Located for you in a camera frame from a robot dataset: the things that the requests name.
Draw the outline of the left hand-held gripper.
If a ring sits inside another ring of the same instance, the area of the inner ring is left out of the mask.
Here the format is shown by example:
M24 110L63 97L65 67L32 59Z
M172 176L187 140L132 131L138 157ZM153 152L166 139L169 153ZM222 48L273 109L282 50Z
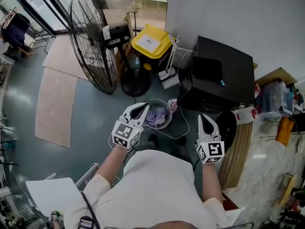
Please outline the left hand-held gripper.
M130 149L140 139L143 132L143 123L149 111L147 102L128 106L117 120L112 130L112 142L125 149Z

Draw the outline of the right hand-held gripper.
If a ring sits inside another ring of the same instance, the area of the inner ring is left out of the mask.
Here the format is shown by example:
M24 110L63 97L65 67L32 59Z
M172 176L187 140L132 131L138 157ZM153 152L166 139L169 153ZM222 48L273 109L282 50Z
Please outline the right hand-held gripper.
M197 155L202 163L217 163L224 157L224 141L217 123L205 114L198 116Z

